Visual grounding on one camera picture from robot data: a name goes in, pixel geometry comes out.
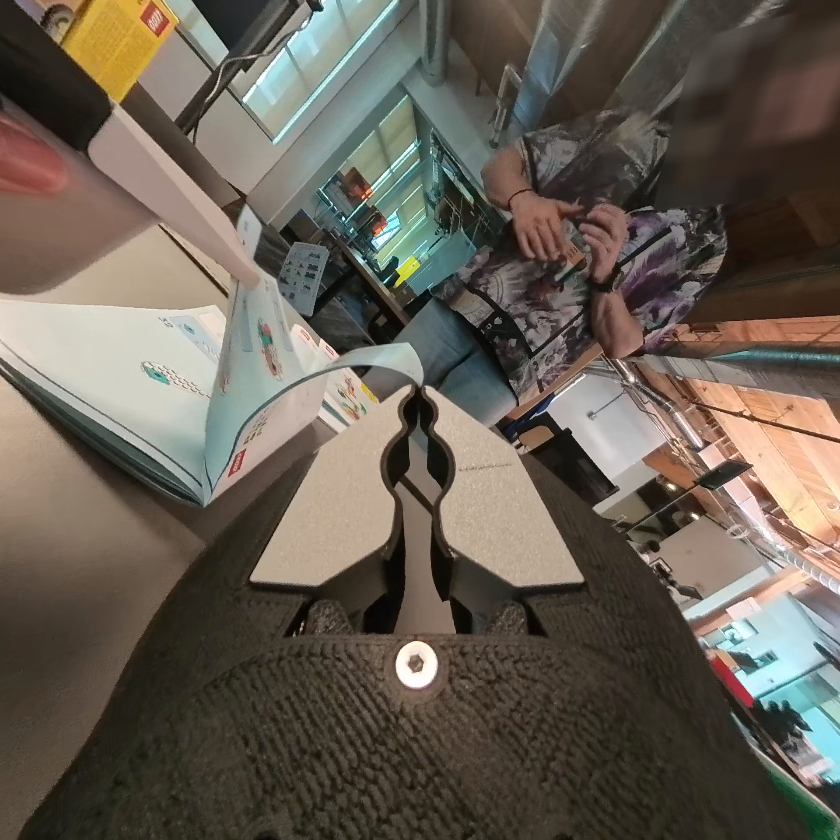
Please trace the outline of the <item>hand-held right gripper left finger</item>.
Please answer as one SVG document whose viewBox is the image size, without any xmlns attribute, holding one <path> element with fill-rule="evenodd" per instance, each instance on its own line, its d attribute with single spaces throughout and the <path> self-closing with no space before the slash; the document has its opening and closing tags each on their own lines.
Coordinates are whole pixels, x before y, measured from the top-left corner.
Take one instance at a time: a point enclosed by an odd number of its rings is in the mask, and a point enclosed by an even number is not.
<svg viewBox="0 0 840 840">
<path fill-rule="evenodd" d="M 403 503 L 415 385 L 324 445 L 249 576 L 264 591 L 339 603 L 360 631 L 392 631 L 405 593 Z"/>
</svg>

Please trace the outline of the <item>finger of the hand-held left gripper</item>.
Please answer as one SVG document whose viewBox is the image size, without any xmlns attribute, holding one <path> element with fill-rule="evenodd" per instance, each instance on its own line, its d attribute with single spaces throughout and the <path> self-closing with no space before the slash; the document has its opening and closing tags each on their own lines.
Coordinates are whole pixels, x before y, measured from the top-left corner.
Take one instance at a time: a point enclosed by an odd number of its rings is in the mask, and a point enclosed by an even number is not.
<svg viewBox="0 0 840 840">
<path fill-rule="evenodd" d="M 29 127 L 65 162 L 66 188 L 55 195 L 1 191 L 1 289 L 26 295 L 56 288 L 99 258 L 163 223 L 256 287 L 259 268 L 222 209 L 126 111 L 78 152 L 16 105 L 1 121 Z"/>
</svg>

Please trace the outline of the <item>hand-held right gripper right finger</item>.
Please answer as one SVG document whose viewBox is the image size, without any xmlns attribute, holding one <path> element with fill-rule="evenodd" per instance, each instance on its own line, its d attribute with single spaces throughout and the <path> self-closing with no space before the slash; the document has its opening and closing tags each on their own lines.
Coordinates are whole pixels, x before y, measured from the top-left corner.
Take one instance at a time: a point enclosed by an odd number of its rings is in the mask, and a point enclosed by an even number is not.
<svg viewBox="0 0 840 840">
<path fill-rule="evenodd" d="M 457 631 L 484 631 L 505 602 L 579 591 L 585 578 L 522 457 L 431 387 L 418 394 L 432 509 L 431 564 Z"/>
</svg>

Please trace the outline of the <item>large instruction booklet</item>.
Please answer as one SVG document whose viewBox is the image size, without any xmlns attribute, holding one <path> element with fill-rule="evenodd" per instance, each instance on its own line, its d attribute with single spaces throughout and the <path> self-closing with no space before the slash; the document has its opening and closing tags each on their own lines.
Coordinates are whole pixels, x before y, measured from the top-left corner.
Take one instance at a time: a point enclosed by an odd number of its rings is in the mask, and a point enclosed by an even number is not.
<svg viewBox="0 0 840 840">
<path fill-rule="evenodd" d="M 148 487 L 207 507 L 319 414 L 320 377 L 381 368 L 415 385 L 410 344 L 334 351 L 304 373 L 292 306 L 259 268 L 216 307 L 162 310 L 2 300 L 2 376 Z"/>
</svg>

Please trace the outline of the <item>yellow toy set box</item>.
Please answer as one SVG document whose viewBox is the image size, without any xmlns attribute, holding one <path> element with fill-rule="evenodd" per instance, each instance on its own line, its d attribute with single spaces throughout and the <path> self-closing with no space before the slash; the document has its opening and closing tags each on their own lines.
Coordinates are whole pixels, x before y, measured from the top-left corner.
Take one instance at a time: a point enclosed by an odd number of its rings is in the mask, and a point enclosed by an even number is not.
<svg viewBox="0 0 840 840">
<path fill-rule="evenodd" d="M 115 102 L 179 24 L 164 1 L 36 1 L 35 19 Z"/>
</svg>

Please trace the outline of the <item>person's left hand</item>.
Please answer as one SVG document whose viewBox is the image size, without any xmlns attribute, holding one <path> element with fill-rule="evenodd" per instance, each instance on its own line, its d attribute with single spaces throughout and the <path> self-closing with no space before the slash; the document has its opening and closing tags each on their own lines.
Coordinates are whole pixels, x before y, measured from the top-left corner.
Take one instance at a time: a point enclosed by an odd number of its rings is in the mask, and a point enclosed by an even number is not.
<svg viewBox="0 0 840 840">
<path fill-rule="evenodd" d="M 65 162 L 26 125 L 1 121 L 1 191 L 55 195 L 68 184 Z"/>
</svg>

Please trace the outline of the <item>black mesh office chair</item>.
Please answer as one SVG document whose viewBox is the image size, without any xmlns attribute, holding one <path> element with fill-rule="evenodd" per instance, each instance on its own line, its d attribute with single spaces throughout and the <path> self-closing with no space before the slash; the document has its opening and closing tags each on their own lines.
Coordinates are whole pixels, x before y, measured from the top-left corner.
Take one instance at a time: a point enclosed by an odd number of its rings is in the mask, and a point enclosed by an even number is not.
<svg viewBox="0 0 840 840">
<path fill-rule="evenodd" d="M 531 448 L 529 454 L 591 508 L 619 491 L 568 428 Z"/>
</svg>

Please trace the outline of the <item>small booklet with unicorn picture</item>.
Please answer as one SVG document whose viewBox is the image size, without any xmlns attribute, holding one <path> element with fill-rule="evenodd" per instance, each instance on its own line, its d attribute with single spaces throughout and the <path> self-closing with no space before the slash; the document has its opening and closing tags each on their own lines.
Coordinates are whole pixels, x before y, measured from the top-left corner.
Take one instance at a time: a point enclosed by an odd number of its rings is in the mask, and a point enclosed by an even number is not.
<svg viewBox="0 0 840 840">
<path fill-rule="evenodd" d="M 367 416 L 379 403 L 351 367 L 341 367 L 320 380 L 324 394 L 318 419 L 336 433 Z"/>
</svg>

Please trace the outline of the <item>white pictogram sheet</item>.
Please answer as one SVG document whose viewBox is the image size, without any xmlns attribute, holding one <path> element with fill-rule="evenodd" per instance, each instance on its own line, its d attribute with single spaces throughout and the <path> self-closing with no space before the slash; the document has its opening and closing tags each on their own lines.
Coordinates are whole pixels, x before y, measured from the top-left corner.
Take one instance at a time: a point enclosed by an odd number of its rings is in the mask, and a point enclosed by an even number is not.
<svg viewBox="0 0 840 840">
<path fill-rule="evenodd" d="M 289 248 L 280 269 L 280 294 L 305 319 L 313 315 L 328 261 L 326 247 L 297 242 Z"/>
</svg>

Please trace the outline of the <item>small plain instruction booklet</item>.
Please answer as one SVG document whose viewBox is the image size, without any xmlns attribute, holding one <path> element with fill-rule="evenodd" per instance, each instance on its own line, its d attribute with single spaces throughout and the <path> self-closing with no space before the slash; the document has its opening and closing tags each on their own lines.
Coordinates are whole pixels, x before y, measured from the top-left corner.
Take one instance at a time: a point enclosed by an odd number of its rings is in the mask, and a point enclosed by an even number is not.
<svg viewBox="0 0 840 840">
<path fill-rule="evenodd" d="M 291 326 L 290 341 L 304 373 L 323 370 L 333 361 L 333 348 L 300 324 Z"/>
</svg>

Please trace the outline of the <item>long wooden table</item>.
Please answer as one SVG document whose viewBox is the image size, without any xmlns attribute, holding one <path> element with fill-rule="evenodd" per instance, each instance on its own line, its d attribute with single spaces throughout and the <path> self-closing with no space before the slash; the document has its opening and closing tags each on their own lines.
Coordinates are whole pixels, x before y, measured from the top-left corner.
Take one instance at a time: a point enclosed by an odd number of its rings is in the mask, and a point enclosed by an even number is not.
<svg viewBox="0 0 840 840">
<path fill-rule="evenodd" d="M 339 249 L 346 268 L 336 281 L 323 293 L 318 294 L 312 314 L 319 314 L 327 303 L 335 299 L 347 284 L 357 277 L 360 279 L 362 288 L 371 298 L 377 315 L 383 317 L 385 322 L 395 329 L 403 329 L 410 322 L 410 317 L 356 251 L 341 237 L 330 231 L 322 231 L 322 240 L 324 244 L 329 243 Z"/>
</svg>

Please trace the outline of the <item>black mounted panel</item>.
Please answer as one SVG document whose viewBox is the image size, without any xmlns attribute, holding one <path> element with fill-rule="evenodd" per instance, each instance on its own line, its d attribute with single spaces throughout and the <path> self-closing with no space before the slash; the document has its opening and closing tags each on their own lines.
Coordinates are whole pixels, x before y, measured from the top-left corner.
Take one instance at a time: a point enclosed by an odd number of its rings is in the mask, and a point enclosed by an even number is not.
<svg viewBox="0 0 840 840">
<path fill-rule="evenodd" d="M 740 478 L 753 468 L 750 463 L 727 458 L 719 465 L 696 478 L 696 486 L 708 491 L 717 491 Z"/>
</svg>

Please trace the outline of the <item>small colourful toy brick assembly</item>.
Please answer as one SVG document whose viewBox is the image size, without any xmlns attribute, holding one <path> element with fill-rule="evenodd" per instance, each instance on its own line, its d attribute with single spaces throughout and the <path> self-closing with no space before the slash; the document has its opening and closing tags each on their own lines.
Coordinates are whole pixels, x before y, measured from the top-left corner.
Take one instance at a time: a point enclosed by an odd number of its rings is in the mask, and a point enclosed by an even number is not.
<svg viewBox="0 0 840 840">
<path fill-rule="evenodd" d="M 553 281 L 556 285 L 571 281 L 573 277 L 585 273 L 589 252 L 583 236 L 571 218 L 563 220 L 563 252 L 559 267 L 554 271 Z"/>
</svg>

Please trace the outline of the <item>green plastic bin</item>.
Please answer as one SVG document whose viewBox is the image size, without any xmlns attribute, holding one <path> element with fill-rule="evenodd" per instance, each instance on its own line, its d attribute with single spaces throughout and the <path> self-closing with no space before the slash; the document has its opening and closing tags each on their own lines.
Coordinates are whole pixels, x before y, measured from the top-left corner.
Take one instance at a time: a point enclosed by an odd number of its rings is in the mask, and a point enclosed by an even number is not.
<svg viewBox="0 0 840 840">
<path fill-rule="evenodd" d="M 838 839 L 839 818 L 801 782 L 782 770 L 763 753 L 753 750 L 786 804 L 803 821 L 811 839 Z"/>
</svg>

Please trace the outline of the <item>silver ventilation duct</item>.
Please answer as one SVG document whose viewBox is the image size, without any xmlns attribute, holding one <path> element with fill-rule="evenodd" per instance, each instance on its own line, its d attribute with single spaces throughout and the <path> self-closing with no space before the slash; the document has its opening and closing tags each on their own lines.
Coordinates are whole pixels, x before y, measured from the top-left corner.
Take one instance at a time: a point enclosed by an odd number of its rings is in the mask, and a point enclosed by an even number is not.
<svg viewBox="0 0 840 840">
<path fill-rule="evenodd" d="M 803 345 L 764 343 L 736 346 L 724 343 L 716 347 L 676 345 L 650 354 L 648 360 L 667 362 L 679 371 L 687 365 L 727 366 L 740 371 L 774 371 L 786 375 L 827 376 L 838 380 L 838 346 L 808 348 Z"/>
<path fill-rule="evenodd" d="M 440 87 L 446 81 L 453 4 L 452 1 L 418 2 L 421 36 L 419 70 L 426 84 L 432 88 Z"/>
</svg>

